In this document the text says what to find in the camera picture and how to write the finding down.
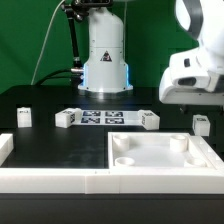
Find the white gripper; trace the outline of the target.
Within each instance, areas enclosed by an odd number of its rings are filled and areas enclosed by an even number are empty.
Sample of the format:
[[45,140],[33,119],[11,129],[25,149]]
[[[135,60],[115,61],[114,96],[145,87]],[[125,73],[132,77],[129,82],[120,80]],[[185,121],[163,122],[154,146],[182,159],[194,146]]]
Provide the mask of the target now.
[[160,82],[159,100],[164,104],[224,105],[224,53],[202,47],[173,54]]

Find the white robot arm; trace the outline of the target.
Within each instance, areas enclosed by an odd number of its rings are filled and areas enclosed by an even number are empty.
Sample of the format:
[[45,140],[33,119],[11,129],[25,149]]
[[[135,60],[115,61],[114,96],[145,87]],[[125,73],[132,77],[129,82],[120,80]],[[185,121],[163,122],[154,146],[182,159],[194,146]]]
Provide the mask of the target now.
[[[123,22],[89,3],[89,59],[79,90],[98,97],[133,89],[123,58]],[[159,85],[166,104],[224,105],[224,0],[175,0],[179,26],[198,47],[170,56]]]

